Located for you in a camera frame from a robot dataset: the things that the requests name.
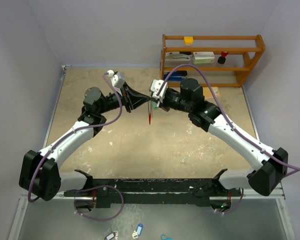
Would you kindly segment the blue black stapler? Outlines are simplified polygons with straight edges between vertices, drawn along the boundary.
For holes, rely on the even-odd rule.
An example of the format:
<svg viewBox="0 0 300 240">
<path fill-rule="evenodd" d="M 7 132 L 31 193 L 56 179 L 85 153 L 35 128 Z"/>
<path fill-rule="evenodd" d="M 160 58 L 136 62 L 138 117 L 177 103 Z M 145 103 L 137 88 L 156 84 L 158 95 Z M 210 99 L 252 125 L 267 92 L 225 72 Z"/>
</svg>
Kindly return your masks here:
<svg viewBox="0 0 300 240">
<path fill-rule="evenodd" d="M 172 73 L 168 78 L 168 81 L 181 82 L 183 79 L 186 79 L 188 72 L 186 70 L 177 70 Z"/>
</svg>

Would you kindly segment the red handled key organizer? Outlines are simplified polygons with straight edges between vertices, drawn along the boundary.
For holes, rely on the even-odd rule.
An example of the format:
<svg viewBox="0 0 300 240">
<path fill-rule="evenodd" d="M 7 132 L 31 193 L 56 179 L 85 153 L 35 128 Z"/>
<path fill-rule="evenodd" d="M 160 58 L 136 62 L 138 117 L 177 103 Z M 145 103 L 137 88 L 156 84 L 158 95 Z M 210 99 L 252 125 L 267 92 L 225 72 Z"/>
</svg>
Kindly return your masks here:
<svg viewBox="0 0 300 240">
<path fill-rule="evenodd" d="M 148 113 L 148 124 L 151 125 L 152 117 L 153 117 L 153 106 L 151 100 L 147 102 L 147 113 Z"/>
</svg>

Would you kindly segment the blue hook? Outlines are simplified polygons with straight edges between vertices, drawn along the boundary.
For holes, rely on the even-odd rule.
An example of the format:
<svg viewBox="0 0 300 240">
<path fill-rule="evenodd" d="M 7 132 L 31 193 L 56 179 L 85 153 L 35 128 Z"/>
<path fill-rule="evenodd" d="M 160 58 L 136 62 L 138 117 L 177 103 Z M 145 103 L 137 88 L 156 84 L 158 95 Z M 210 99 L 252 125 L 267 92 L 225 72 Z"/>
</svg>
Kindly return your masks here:
<svg viewBox="0 0 300 240">
<path fill-rule="evenodd" d="M 165 234 L 162 234 L 162 235 L 160 236 L 160 239 L 161 239 L 161 240 L 174 240 L 172 237 L 168 237 L 168 236 L 166 236 Z"/>
</svg>

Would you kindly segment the red black stamp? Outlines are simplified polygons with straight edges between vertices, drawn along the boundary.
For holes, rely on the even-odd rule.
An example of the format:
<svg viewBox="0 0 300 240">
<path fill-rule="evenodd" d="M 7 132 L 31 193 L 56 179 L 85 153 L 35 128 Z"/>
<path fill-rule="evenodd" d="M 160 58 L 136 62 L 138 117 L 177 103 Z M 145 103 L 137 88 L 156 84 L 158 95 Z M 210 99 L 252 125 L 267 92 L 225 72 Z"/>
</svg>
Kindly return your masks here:
<svg viewBox="0 0 300 240">
<path fill-rule="evenodd" d="M 224 65 L 225 62 L 226 62 L 226 57 L 227 55 L 229 54 L 228 51 L 222 51 L 218 60 L 217 60 L 217 63 L 220 64 L 220 65 Z"/>
</svg>

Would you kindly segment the black tagged key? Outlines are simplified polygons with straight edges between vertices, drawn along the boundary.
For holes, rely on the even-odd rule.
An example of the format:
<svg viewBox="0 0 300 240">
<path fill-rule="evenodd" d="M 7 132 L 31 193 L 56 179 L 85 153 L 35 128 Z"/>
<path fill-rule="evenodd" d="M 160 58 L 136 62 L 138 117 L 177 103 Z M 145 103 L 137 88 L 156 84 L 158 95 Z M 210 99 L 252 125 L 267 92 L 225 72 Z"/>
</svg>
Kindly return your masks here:
<svg viewBox="0 0 300 240">
<path fill-rule="evenodd" d="M 104 240 L 118 240 L 118 239 L 119 239 L 118 231 L 112 231 L 104 237 Z"/>
</svg>

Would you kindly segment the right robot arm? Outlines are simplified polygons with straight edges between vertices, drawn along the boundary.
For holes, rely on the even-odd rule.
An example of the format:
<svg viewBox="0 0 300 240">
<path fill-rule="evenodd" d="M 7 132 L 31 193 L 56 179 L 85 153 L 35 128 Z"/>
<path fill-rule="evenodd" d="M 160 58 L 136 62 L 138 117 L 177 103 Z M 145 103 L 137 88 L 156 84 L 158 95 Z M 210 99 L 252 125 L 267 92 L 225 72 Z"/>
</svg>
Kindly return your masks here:
<svg viewBox="0 0 300 240">
<path fill-rule="evenodd" d="M 149 91 L 159 108 L 187 113 L 192 124 L 224 141 L 249 163 L 248 169 L 220 171 L 212 183 L 216 195 L 223 196 L 234 188 L 251 188 L 269 196 L 286 176 L 288 152 L 261 143 L 236 125 L 220 107 L 205 100 L 203 87 L 197 80 L 183 80 L 180 91 L 176 91 L 163 80 L 155 79 Z"/>
</svg>

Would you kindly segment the yellow lidded container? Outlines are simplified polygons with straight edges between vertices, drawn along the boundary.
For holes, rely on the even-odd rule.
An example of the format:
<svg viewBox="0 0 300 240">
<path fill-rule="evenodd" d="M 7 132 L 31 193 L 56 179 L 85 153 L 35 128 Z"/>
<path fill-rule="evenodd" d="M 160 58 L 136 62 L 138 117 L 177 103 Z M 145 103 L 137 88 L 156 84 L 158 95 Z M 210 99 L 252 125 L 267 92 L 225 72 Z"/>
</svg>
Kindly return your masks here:
<svg viewBox="0 0 300 240">
<path fill-rule="evenodd" d="M 184 36 L 183 42 L 185 46 L 192 46 L 194 43 L 194 38 L 192 36 Z"/>
</svg>

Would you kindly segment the black base frame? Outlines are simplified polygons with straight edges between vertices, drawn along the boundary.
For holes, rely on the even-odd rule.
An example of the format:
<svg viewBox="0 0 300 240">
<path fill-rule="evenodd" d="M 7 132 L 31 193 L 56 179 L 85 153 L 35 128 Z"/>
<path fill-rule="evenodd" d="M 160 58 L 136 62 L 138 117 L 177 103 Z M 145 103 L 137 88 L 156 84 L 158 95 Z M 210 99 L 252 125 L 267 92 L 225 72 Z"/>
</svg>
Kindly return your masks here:
<svg viewBox="0 0 300 240">
<path fill-rule="evenodd" d="M 239 189 L 225 189 L 219 182 L 221 170 L 213 178 L 94 178 L 87 175 L 82 190 L 67 190 L 66 197 L 96 197 L 96 208 L 111 204 L 231 206 L 230 198 L 241 195 Z"/>
</svg>

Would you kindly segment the wooden shelf rack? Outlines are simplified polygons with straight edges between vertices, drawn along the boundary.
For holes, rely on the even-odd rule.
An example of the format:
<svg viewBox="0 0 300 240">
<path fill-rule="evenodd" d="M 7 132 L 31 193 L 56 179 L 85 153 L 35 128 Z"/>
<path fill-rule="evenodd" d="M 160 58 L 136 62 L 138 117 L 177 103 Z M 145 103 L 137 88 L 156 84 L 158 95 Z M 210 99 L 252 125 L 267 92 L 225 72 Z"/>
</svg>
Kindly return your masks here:
<svg viewBox="0 0 300 240">
<path fill-rule="evenodd" d="M 163 35 L 160 77 L 164 79 L 176 66 L 192 72 L 229 73 L 230 82 L 212 83 L 214 87 L 242 87 L 266 50 L 258 35 Z"/>
</svg>

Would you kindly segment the grey stapler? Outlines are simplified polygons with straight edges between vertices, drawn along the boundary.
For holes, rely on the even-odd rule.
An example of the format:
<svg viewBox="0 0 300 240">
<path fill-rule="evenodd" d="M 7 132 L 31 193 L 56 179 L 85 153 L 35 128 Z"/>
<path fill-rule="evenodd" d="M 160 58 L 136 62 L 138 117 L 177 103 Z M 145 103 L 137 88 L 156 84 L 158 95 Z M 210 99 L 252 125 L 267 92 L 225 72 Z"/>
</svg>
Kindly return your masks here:
<svg viewBox="0 0 300 240">
<path fill-rule="evenodd" d="M 190 61 L 192 58 L 191 52 L 179 52 L 179 51 L 172 51 L 165 53 L 165 60 L 170 62 L 185 62 Z"/>
</svg>

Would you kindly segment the blue tagged key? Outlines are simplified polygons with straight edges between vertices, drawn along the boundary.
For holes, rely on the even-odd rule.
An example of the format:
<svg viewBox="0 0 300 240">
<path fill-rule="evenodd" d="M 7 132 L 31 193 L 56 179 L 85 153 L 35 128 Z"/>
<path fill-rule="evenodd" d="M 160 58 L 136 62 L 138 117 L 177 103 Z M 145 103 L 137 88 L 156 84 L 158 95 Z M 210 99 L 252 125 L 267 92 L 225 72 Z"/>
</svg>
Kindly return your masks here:
<svg viewBox="0 0 300 240">
<path fill-rule="evenodd" d="M 134 227 L 133 225 L 132 227 L 132 239 L 138 239 L 143 231 L 144 225 L 142 223 L 139 223 L 136 227 Z"/>
</svg>

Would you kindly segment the white red box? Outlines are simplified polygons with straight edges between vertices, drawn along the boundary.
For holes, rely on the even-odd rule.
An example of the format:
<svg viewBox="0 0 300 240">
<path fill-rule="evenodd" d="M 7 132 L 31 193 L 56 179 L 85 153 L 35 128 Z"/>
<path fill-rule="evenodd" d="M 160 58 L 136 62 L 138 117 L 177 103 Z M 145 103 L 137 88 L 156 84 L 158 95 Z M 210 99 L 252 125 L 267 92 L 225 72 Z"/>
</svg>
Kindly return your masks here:
<svg viewBox="0 0 300 240">
<path fill-rule="evenodd" d="M 210 64 L 215 61 L 215 54 L 212 51 L 193 52 L 192 60 L 194 64 Z"/>
</svg>

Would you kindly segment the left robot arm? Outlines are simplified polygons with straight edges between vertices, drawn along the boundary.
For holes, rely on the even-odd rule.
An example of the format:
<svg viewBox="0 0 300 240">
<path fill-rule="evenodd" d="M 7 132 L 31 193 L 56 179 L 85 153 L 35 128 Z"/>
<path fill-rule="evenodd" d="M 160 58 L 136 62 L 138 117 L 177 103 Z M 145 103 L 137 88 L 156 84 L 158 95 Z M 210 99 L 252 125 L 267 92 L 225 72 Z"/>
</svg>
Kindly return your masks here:
<svg viewBox="0 0 300 240">
<path fill-rule="evenodd" d="M 93 191 L 93 178 L 81 170 L 60 173 L 62 164 L 109 124 L 103 113 L 123 108 L 130 113 L 150 99 L 126 83 L 119 91 L 107 96 L 98 87 L 88 88 L 81 115 L 74 125 L 55 142 L 38 152 L 30 150 L 24 155 L 19 186 L 27 190 L 29 196 L 36 195 L 45 201 L 51 200 L 58 192 L 72 190 L 88 196 Z"/>
</svg>

